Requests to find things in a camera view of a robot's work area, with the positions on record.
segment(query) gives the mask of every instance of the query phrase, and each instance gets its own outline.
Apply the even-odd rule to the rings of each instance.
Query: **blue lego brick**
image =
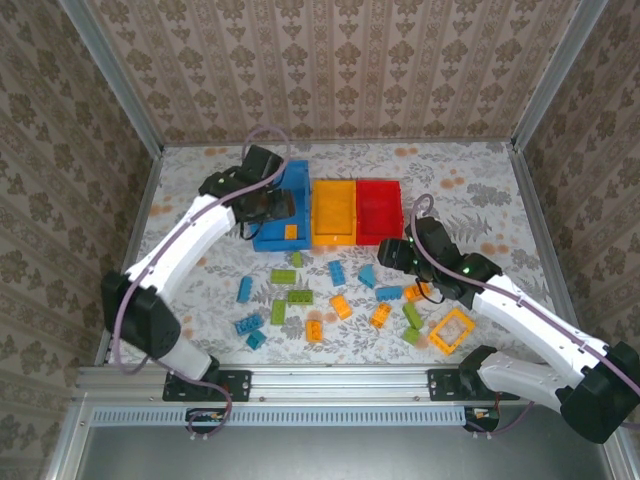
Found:
[[[253,280],[251,279],[251,277],[242,277],[242,280],[240,280],[240,289],[238,290],[238,297],[236,298],[236,302],[247,303],[249,301],[249,297],[251,296],[251,285],[253,285]]]
[[[267,222],[253,239],[256,252],[291,252],[311,248],[311,184],[309,182],[309,163],[306,160],[293,160],[287,165],[282,176],[280,188],[290,190],[296,213],[293,217]],[[296,240],[285,240],[287,225],[298,227]],[[251,226],[255,233],[257,225]]]
[[[267,341],[267,337],[260,330],[256,330],[249,338],[247,338],[247,345],[251,347],[252,350],[259,349],[264,342]]]
[[[402,287],[382,287],[376,288],[376,300],[386,302],[387,300],[397,300],[402,298],[404,289]]]
[[[362,267],[362,270],[360,270],[360,273],[358,274],[358,280],[369,288],[375,287],[376,276],[373,273],[373,265],[369,264]]]
[[[340,263],[340,260],[329,262],[329,275],[331,275],[331,281],[333,281],[334,287],[338,287],[347,283],[344,278],[344,271],[342,270],[342,264]]]
[[[264,325],[264,320],[258,314],[250,315],[247,318],[243,318],[242,320],[238,320],[233,323],[236,327],[236,332],[238,335],[246,335],[247,333],[255,332],[259,328],[262,328]]]

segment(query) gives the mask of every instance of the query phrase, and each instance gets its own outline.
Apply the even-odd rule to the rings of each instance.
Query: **table surface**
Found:
[[[281,146],[268,147],[284,153]],[[435,197],[433,215],[441,219],[461,252],[478,251],[503,270],[542,305],[553,310],[544,273],[505,143],[422,144],[298,144],[293,159],[309,160],[315,179],[378,178],[398,180],[402,188],[405,222],[413,201],[425,192]],[[174,147],[163,154],[160,182],[145,227],[138,259],[147,254],[191,205],[203,180],[213,172],[240,162],[240,147]],[[450,356],[427,339],[429,331],[456,305],[446,301],[416,304],[425,321],[414,347],[402,340],[408,327],[402,313],[405,299],[394,300],[381,329],[369,319],[378,302],[374,291],[357,280],[358,271],[374,264],[377,286],[408,286],[414,278],[380,266],[377,247],[314,247],[303,251],[304,267],[295,286],[273,285],[274,268],[293,269],[290,253],[256,253],[251,242],[239,238],[238,227],[216,242],[197,262],[177,290],[171,309],[182,323],[182,334],[223,364],[422,364],[459,363],[477,346],[495,346],[524,360],[537,357],[496,322],[465,311],[476,328]],[[333,287],[327,263],[340,260],[347,284]],[[240,279],[250,275],[250,301],[236,302]],[[271,303],[286,298],[291,289],[314,292],[312,307],[287,307],[283,326],[269,324]],[[353,310],[347,320],[336,320],[329,299],[342,294]],[[233,322],[258,313],[265,320],[267,342],[257,351],[238,337]],[[305,322],[323,319],[324,340],[305,339]],[[123,347],[123,358],[142,358],[133,347]]]

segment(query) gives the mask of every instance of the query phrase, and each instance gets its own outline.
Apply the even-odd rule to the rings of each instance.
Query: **patterned wallpaper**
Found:
[[[150,167],[55,0],[0,1],[0,478],[37,478]]]
[[[89,0],[165,143],[512,133],[579,0]]]
[[[525,156],[583,327],[640,348],[640,1],[609,1]]]

